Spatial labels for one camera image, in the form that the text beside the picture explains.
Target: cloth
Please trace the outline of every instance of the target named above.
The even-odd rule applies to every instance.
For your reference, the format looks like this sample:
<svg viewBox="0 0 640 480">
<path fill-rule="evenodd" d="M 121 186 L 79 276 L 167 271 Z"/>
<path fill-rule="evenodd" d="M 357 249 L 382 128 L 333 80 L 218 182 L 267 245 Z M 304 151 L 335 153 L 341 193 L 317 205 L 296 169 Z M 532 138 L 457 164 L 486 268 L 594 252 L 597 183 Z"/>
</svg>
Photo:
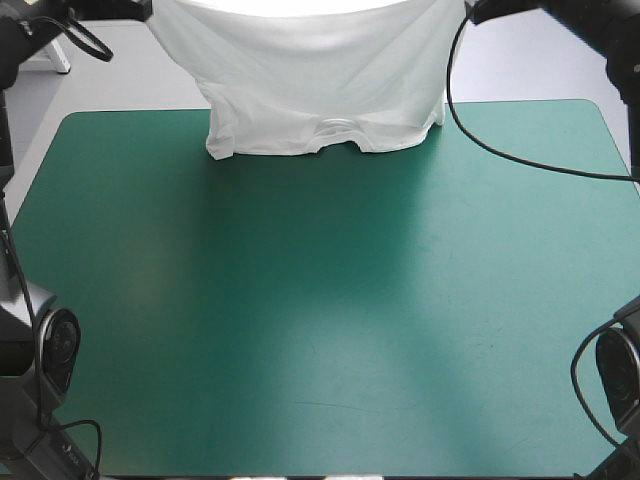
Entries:
<svg viewBox="0 0 640 480">
<path fill-rule="evenodd" d="M 444 121 L 463 0 L 162 0 L 153 33 L 211 103 L 207 149 L 415 146 Z"/>
</svg>

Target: black camera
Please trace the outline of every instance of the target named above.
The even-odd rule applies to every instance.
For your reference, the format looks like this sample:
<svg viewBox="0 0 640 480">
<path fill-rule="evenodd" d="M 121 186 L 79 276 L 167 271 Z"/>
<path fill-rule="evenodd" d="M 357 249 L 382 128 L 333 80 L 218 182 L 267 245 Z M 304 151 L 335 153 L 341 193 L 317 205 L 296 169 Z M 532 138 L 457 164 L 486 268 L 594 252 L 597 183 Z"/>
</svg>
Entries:
<svg viewBox="0 0 640 480">
<path fill-rule="evenodd" d="M 596 364 L 617 429 L 640 434 L 640 297 L 614 315 L 612 327 L 598 338 Z"/>
</svg>

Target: green mat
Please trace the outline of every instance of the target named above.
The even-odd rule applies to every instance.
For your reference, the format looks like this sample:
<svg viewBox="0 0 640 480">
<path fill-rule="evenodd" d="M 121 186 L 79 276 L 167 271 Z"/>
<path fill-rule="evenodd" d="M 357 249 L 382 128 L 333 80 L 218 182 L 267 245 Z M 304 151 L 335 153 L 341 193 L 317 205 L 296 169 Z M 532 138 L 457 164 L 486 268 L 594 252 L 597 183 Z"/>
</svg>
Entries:
<svg viewBox="0 0 640 480">
<path fill-rule="evenodd" d="M 584 101 L 461 105 L 511 152 L 624 172 Z M 15 224 L 83 327 L 63 420 L 105 474 L 529 476 L 609 452 L 569 364 L 638 294 L 630 184 L 416 148 L 204 150 L 206 111 L 69 117 Z M 611 427 L 592 355 L 582 372 Z M 77 438 L 93 455 L 91 432 Z"/>
</svg>

